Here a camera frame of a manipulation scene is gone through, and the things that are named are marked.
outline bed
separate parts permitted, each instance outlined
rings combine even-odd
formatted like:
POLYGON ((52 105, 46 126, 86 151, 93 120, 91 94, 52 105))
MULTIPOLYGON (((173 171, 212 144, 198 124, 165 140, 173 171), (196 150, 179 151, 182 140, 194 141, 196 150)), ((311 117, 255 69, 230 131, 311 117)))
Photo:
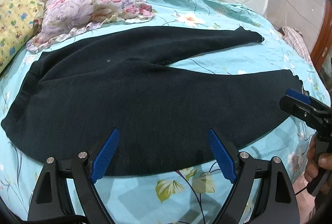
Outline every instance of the bed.
MULTIPOLYGON (((260 33, 263 45, 251 43, 233 49, 197 55, 174 63, 171 67, 217 75, 289 69, 303 81, 303 90, 330 105, 329 94, 313 66, 307 64, 289 47, 265 18, 268 0, 146 0, 155 17, 145 23, 106 24, 53 44, 52 51, 75 41, 124 31, 141 26, 195 26, 206 30, 235 30, 239 26, 260 33)), ((2 73, 0 80, 0 117, 5 117, 32 62, 42 52, 31 54, 22 48, 2 73)), ((305 155, 314 130, 299 119, 289 117, 280 126, 243 150, 255 158, 269 160, 279 156, 292 180, 301 175, 305 155)), ((0 129, 0 196, 7 207, 26 220, 34 186, 42 169, 20 152, 0 129)), ((249 219, 255 203, 255 182, 241 222, 249 219)), ((68 187, 76 214, 83 215, 72 180, 68 187)), ((116 223, 209 223, 216 217, 231 189, 215 161, 188 167, 178 172, 144 177, 104 177, 96 189, 116 223)))

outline fingernail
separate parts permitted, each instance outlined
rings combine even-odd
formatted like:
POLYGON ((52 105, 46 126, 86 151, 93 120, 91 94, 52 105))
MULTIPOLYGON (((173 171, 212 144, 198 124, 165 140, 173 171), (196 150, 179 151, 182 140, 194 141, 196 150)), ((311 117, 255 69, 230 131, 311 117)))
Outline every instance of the fingernail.
POLYGON ((325 165, 326 161, 327 161, 326 158, 320 158, 319 161, 318 161, 318 163, 319 163, 319 165, 325 165))

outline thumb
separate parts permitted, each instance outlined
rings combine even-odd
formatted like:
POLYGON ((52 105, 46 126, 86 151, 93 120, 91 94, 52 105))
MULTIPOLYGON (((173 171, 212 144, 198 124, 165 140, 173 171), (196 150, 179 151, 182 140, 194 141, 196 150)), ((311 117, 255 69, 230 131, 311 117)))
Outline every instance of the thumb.
POLYGON ((318 159, 318 164, 320 167, 326 170, 332 170, 332 154, 323 153, 318 159))

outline blue gripper pad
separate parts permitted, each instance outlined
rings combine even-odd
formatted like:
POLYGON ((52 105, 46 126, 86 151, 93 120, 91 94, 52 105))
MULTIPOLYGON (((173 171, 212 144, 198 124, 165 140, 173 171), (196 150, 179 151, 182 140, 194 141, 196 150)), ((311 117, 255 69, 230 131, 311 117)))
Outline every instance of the blue gripper pad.
POLYGON ((215 156, 222 174, 234 184, 237 180, 234 161, 213 129, 210 129, 208 132, 207 142, 211 148, 213 156, 215 156))
POLYGON ((286 95, 289 96, 289 97, 292 97, 296 100, 299 100, 300 102, 303 102, 305 104, 308 104, 308 105, 311 104, 311 100, 307 95, 304 95, 300 92, 297 92, 296 90, 293 90, 291 88, 287 89, 286 95))
POLYGON ((90 181, 93 184, 104 176, 119 142, 120 133, 119 130, 115 128, 92 163, 90 181))

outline human hand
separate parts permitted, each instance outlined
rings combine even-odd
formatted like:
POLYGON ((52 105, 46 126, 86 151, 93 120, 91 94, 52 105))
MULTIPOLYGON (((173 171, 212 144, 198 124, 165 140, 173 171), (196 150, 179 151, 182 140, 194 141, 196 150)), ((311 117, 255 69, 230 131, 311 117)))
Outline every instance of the human hand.
MULTIPOLYGON (((321 154, 321 156, 319 157, 319 160, 318 160, 319 165, 317 165, 315 163, 315 161, 314 161, 315 145, 316 145, 316 136, 314 135, 309 144, 309 150, 307 153, 308 163, 307 163, 307 166, 305 167, 305 172, 304 172, 304 178, 308 182, 311 182, 318 175, 319 167, 322 167, 323 169, 326 169, 326 170, 332 170, 332 154, 331 153, 321 154)), ((329 192, 329 190, 331 189, 331 186, 332 186, 332 173, 320 191, 322 191, 323 194, 326 195, 329 192)))

